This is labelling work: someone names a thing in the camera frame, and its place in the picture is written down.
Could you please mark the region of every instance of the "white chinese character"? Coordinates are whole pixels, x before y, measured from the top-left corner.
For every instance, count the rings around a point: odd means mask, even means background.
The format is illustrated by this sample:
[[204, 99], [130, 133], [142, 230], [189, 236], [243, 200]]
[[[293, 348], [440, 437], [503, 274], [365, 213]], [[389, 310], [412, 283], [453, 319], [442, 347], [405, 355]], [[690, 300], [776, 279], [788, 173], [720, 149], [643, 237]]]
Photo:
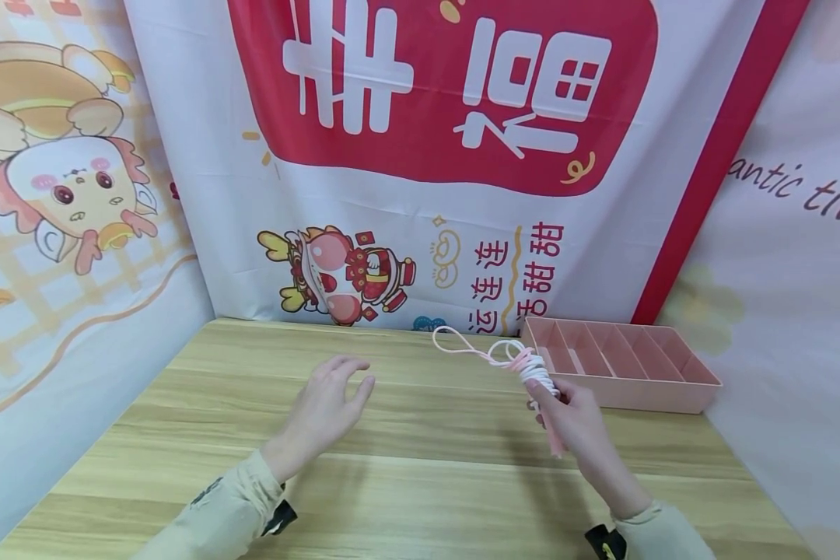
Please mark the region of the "white chinese character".
[[[310, 43], [302, 42], [296, 0], [290, 0], [295, 40], [283, 44], [283, 67], [299, 76], [299, 112], [306, 113], [306, 79], [314, 81], [320, 124], [333, 128], [333, 104], [342, 102], [342, 126], [350, 135], [363, 129], [365, 90], [369, 89], [369, 129], [389, 130], [393, 93], [410, 93], [414, 69], [395, 60], [397, 16], [389, 8], [376, 13], [373, 54], [367, 55], [367, 0], [345, 2], [345, 31], [333, 28], [333, 0], [310, 0]], [[342, 93], [333, 93], [333, 41], [345, 49]]]
[[[471, 111], [467, 113], [467, 120], [454, 128], [455, 132], [462, 132], [463, 146], [478, 148], [487, 128], [520, 159], [525, 157], [521, 148], [555, 153], [574, 151], [579, 137], [572, 132], [535, 128], [524, 123], [536, 117], [584, 122], [589, 116], [613, 43], [603, 37], [569, 31], [555, 34], [544, 48], [534, 87], [532, 78], [541, 53], [542, 36], [526, 31], [504, 31], [498, 37], [492, 70], [489, 71], [494, 43], [495, 20], [480, 18], [473, 35], [471, 58], [467, 63], [464, 104], [478, 106], [485, 89], [493, 103], [504, 107], [525, 107], [532, 90], [532, 112], [506, 120], [499, 128], [485, 113]], [[526, 76], [519, 83], [512, 79], [518, 61], [527, 62]]]

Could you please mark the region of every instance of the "fabric backdrop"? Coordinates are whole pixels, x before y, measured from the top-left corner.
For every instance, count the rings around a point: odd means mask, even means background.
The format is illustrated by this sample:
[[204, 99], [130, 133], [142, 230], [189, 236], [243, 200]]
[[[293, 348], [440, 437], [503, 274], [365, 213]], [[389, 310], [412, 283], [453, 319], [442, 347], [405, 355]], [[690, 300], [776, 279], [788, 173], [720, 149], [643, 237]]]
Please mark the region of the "fabric backdrop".
[[[121, 0], [0, 0], [3, 177], [0, 540], [214, 317]], [[155, 229], [126, 229], [130, 208]], [[114, 242], [93, 251], [91, 228]]]
[[822, 560], [840, 560], [840, 0], [817, 0], [662, 322], [725, 390], [709, 419]]
[[216, 312], [484, 334], [656, 318], [804, 4], [126, 1]]

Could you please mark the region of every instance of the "cartoon face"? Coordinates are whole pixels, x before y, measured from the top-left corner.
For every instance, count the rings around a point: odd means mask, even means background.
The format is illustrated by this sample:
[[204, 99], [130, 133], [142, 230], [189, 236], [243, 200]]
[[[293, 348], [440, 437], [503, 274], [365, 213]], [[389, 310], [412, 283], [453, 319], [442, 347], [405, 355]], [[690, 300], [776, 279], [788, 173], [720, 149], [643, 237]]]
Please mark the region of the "cartoon face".
[[83, 237], [108, 226], [123, 229], [122, 211], [134, 212], [138, 189], [113, 142], [82, 136], [21, 152], [8, 166], [9, 184], [33, 210], [65, 234]]

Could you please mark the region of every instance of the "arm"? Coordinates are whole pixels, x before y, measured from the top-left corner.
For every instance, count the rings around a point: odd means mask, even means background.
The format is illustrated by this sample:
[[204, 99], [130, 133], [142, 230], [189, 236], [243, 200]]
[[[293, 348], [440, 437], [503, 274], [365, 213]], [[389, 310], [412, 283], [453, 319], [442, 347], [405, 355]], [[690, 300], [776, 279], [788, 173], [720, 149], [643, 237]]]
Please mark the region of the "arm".
[[[628, 545], [628, 560], [715, 560], [703, 538], [672, 506], [654, 501], [619, 457], [590, 390], [555, 379], [560, 398], [541, 384], [527, 389], [548, 414], [564, 446], [576, 456], [579, 471], [610, 508], [616, 530]], [[541, 415], [538, 423], [544, 425]]]
[[277, 523], [274, 512], [286, 480], [361, 418], [374, 379], [363, 379], [350, 401], [345, 400], [345, 384], [355, 371], [368, 367], [367, 362], [337, 356], [315, 368], [283, 430], [210, 484], [133, 558], [236, 560], [245, 555], [251, 542]]

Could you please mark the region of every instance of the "left hand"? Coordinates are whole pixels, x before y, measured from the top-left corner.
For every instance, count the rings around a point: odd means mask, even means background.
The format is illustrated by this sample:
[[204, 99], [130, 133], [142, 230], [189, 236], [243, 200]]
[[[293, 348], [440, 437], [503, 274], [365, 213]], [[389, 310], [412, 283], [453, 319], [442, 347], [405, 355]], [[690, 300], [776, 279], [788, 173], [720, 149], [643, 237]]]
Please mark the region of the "left hand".
[[261, 447], [261, 456], [277, 482], [296, 476], [359, 422], [375, 380], [373, 376], [363, 378], [351, 400], [345, 399], [345, 387], [356, 371], [368, 367], [367, 361], [337, 355], [314, 368], [292, 403], [283, 430]]

